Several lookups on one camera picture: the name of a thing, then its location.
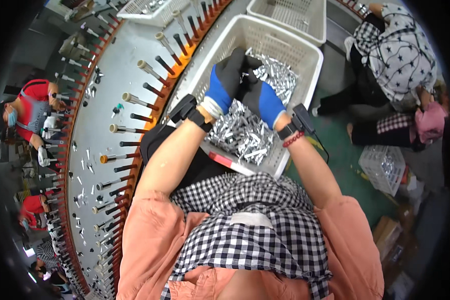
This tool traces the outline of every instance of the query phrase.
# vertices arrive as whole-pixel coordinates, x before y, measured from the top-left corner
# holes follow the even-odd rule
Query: wrist strap
[[[283,143],[283,148],[287,148],[288,146],[290,146],[290,144],[292,144],[294,141],[297,141],[298,139],[300,139],[300,137],[302,137],[305,134],[305,132],[303,131],[299,131],[292,139],[285,141]]]

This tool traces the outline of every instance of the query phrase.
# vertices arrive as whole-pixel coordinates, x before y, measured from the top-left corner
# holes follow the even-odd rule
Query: hand
[[[243,77],[236,99],[267,123],[270,129],[275,129],[279,117],[287,112],[274,89],[258,80],[251,69],[248,76]]]
[[[56,128],[57,127],[57,118],[56,117],[47,117],[45,122],[43,123],[43,128]],[[42,138],[49,140],[54,132],[52,131],[42,131]]]
[[[38,148],[38,163],[42,167],[50,165],[50,159],[48,158],[47,150],[43,145]]]
[[[235,48],[232,55],[217,63],[211,69],[210,87],[200,104],[214,118],[228,114],[228,109],[235,98],[242,74],[249,69],[257,69],[262,62],[245,56],[245,50]]]

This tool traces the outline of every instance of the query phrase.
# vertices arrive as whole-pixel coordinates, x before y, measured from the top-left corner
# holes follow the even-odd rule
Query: plastic crate
[[[252,0],[247,14],[278,25],[320,47],[327,41],[327,0]]]
[[[253,47],[259,53],[292,66],[298,79],[287,111],[291,114],[292,109],[300,103],[306,108],[309,107],[324,61],[322,52],[309,41],[281,27],[247,15],[235,16],[228,23],[192,79],[189,93],[194,95],[199,103],[210,84],[213,65],[229,56],[236,47]],[[282,174],[290,156],[277,135],[273,138],[270,152],[260,165],[239,162],[235,155],[222,151],[207,141],[202,142],[201,147],[215,161],[237,172],[247,175],[266,172],[275,178]]]
[[[119,18],[157,27],[165,27],[173,19],[173,11],[182,10],[190,3],[188,0],[167,0],[151,14],[142,14],[147,5],[154,0],[131,0],[116,14]]]
[[[394,168],[390,176],[385,174],[382,167],[386,155],[390,155],[393,160]],[[399,147],[366,146],[358,163],[375,189],[395,196],[405,172],[405,160]]]

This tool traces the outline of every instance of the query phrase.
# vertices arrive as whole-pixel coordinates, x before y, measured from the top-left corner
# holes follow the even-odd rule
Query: blue face mask
[[[22,223],[23,228],[25,229],[25,231],[28,231],[28,230],[30,229],[30,227],[28,226],[27,220],[23,219],[23,220],[21,221],[21,223]]]
[[[12,107],[12,112],[8,114],[9,127],[15,126],[15,123],[17,123],[17,116],[18,116],[17,110]]]

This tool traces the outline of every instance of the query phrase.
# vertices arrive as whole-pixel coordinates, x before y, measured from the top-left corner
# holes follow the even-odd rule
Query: blue glove
[[[257,79],[253,70],[249,70],[248,76],[243,78],[236,99],[267,123],[270,129],[275,129],[276,121],[287,111],[274,89]]]
[[[245,56],[245,50],[235,48],[232,55],[217,63],[211,69],[210,87],[200,105],[215,118],[228,114],[228,109],[235,98],[242,74],[248,69],[257,69],[262,62]]]

